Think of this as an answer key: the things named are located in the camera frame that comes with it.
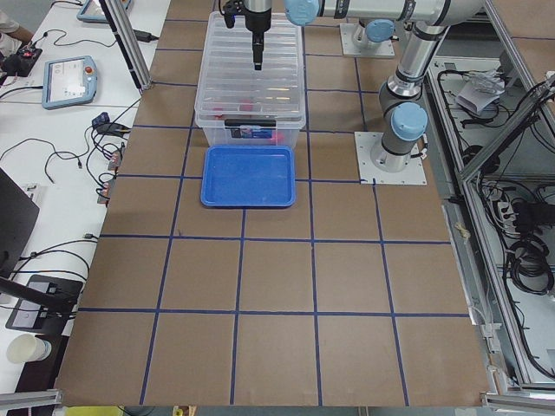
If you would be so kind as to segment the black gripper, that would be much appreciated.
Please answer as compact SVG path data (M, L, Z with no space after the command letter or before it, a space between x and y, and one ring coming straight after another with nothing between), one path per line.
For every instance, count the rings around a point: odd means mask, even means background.
M252 32L254 69L263 65L264 33L271 27L271 0L244 0L245 27Z

